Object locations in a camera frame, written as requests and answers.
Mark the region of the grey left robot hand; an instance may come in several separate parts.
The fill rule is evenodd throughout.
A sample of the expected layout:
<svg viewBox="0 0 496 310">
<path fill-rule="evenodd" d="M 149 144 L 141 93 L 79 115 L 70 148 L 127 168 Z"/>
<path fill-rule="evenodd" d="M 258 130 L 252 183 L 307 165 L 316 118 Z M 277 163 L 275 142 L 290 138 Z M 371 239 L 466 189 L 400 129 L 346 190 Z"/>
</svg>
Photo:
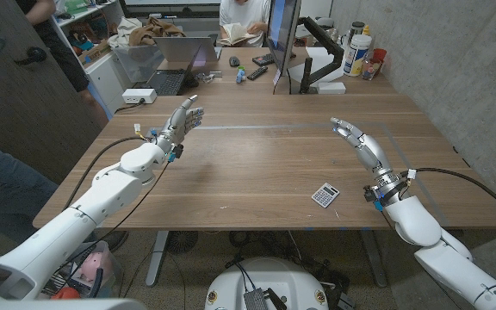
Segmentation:
<svg viewBox="0 0 496 310">
<path fill-rule="evenodd" d="M 174 110 L 162 127 L 156 145 L 165 153 L 170 153 L 175 146 L 180 145 L 184 141 L 185 135 L 202 123 L 204 109 L 202 107 L 191 108 L 197 99 L 198 95 L 186 99 Z"/>
</svg>

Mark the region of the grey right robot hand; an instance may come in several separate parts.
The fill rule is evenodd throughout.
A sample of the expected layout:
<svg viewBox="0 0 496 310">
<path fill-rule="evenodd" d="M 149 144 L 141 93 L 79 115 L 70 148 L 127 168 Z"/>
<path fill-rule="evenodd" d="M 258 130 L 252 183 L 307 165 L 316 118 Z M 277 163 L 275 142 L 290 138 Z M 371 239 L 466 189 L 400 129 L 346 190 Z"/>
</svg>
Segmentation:
<svg viewBox="0 0 496 310">
<path fill-rule="evenodd" d="M 331 123 L 333 131 L 353 147 L 359 162 L 372 174 L 383 204 L 397 202 L 399 199 L 394 196 L 404 188 L 404 183 L 394 173 L 380 144 L 348 121 L 332 117 Z"/>
</svg>

